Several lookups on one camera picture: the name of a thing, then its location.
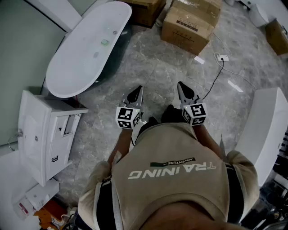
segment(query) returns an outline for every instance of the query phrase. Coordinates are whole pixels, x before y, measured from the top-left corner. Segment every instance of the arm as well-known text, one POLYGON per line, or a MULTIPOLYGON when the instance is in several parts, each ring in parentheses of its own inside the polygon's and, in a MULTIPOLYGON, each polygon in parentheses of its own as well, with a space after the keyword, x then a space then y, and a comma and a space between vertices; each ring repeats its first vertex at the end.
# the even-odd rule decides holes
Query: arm
POLYGON ((115 157, 117 151, 119 151, 122 154, 121 159, 124 156, 126 156, 127 153, 129 152, 132 132, 133 132, 133 130, 131 130, 131 129, 123 129, 122 132, 120 133, 118 141, 117 141, 111 155, 108 158, 108 163, 110 164, 110 167, 112 167, 112 162, 114 160, 114 157, 115 157))
POLYGON ((193 126, 195 135, 201 145, 211 149, 220 159, 226 162, 226 156, 222 153, 219 145, 213 140, 203 124, 193 126))

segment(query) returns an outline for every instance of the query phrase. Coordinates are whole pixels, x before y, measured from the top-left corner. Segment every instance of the black pants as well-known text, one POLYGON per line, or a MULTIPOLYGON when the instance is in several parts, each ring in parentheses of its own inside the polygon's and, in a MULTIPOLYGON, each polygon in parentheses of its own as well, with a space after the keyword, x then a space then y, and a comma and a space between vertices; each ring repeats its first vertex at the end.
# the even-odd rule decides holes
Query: black pants
MULTIPOLYGON (((169 105, 167 109, 162 114, 161 118, 161 124, 162 123, 186 123, 186 120, 182 116, 182 110, 181 109, 175 109, 173 105, 169 105)), ((157 120, 154 117, 150 117, 149 122, 147 122, 145 125, 143 125, 139 131, 138 136, 144 132, 146 129, 160 124, 157 122, 157 120)))

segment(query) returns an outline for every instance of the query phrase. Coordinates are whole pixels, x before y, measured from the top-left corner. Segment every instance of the black cable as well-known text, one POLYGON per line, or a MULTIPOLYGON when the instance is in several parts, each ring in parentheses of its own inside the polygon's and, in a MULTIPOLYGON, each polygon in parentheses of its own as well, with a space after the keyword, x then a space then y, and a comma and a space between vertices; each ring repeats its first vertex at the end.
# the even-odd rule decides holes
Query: black cable
POLYGON ((213 85, 214 85, 215 81, 217 80, 218 76, 220 75, 221 71, 222 71, 222 70, 223 70, 223 68, 224 68, 224 59, 222 59, 222 58, 221 58, 221 60, 223 61, 223 66, 222 66, 222 68, 221 68, 221 70, 220 70, 219 74, 217 75, 217 77, 216 77, 216 78, 215 78, 215 80, 213 81, 213 84, 212 84, 212 86, 211 86, 211 88, 210 88, 209 92, 208 92, 208 93, 205 95, 205 97, 207 97, 207 95, 210 93, 210 91, 211 91, 211 89, 212 89, 212 87, 213 87, 213 85))
POLYGON ((132 142, 132 145, 135 146, 132 138, 131 138, 131 142, 132 142))

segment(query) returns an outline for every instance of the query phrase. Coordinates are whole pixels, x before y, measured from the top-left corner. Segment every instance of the marble floor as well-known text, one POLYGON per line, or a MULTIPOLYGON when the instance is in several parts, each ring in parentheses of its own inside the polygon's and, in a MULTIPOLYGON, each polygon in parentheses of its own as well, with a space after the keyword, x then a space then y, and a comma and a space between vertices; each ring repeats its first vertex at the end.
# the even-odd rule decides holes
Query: marble floor
MULTIPOLYGON (((183 81, 195 87, 203 97, 220 71, 213 54, 229 55, 220 40, 212 34, 200 57, 161 41, 156 25, 152 29, 133 26, 133 36, 117 73, 107 82, 78 96, 89 108, 79 122, 70 158, 73 164, 55 177, 61 182, 59 196, 69 205, 77 205, 79 195, 97 162, 108 159, 120 129, 115 122, 116 107, 122 94, 141 84, 144 86, 144 118, 160 119, 169 104, 179 106, 176 85, 183 81)), ((232 57, 225 68, 245 76, 256 88, 280 87, 288 98, 288 63, 269 46, 263 33, 253 26, 241 5, 231 7, 224 1, 214 33, 230 49, 232 57)), ((225 151, 232 150, 244 128, 255 89, 241 76, 223 70, 206 97, 209 133, 216 142, 223 134, 225 151), (229 82, 239 86, 234 89, 229 82)), ((133 132, 134 139, 138 134, 133 132)))

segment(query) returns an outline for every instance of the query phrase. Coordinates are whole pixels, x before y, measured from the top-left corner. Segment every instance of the person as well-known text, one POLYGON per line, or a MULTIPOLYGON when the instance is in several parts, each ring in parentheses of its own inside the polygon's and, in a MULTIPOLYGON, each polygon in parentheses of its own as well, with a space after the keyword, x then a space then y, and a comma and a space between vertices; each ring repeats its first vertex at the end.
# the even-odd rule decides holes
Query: person
POLYGON ((253 164, 241 153, 226 157, 203 124, 189 126, 172 105, 160 124, 149 119, 129 152, 131 135, 122 130, 79 199, 78 212, 90 228, 242 229, 227 221, 238 213, 239 222, 258 199, 259 187, 253 164))

